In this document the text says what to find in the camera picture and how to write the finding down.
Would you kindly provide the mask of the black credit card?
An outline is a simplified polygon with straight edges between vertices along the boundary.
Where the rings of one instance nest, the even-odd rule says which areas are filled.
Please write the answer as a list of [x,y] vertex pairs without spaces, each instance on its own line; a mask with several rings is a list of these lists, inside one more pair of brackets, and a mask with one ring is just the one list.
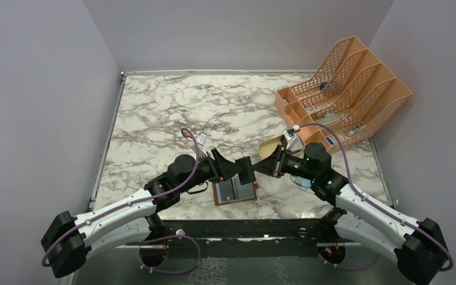
[[219,204],[226,204],[235,201],[236,195],[231,180],[221,181],[216,186],[217,199]]

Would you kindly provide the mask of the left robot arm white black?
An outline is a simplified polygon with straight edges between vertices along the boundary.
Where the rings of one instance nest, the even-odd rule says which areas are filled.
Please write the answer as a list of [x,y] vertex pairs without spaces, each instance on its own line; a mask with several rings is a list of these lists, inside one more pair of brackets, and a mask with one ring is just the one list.
[[41,264],[56,278],[80,269],[96,253],[144,239],[154,244],[163,236],[158,213],[179,202],[181,194],[204,182],[226,182],[233,177],[247,183],[253,176],[251,160],[224,158],[216,149],[210,156],[177,156],[167,170],[130,197],[90,213],[59,213],[40,244]]

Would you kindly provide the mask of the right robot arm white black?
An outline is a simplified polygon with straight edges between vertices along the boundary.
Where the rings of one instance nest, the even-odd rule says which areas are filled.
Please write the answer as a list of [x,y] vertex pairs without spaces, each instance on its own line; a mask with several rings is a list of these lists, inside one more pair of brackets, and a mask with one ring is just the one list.
[[454,266],[435,221],[419,221],[361,191],[349,175],[331,167],[331,155],[320,143],[307,144],[302,158],[276,147],[252,168],[275,178],[290,174],[311,182],[312,192],[333,205],[338,214],[319,225],[323,240],[332,242],[341,237],[357,242],[395,263],[414,284],[429,284],[437,273]]

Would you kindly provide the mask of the grey striped credit card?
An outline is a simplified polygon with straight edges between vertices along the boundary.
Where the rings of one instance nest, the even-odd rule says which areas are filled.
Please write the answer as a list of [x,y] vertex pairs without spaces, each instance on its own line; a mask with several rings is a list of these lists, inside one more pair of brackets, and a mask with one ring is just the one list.
[[234,192],[238,201],[249,200],[254,198],[254,190],[251,183],[242,185],[239,178],[234,180]]

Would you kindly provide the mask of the brown leather card holder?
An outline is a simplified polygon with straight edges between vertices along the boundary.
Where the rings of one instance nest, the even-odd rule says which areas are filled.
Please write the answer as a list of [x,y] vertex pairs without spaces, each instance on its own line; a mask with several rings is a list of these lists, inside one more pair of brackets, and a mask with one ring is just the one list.
[[257,200],[256,182],[242,185],[239,177],[213,184],[213,197],[216,206],[233,204],[237,202]]

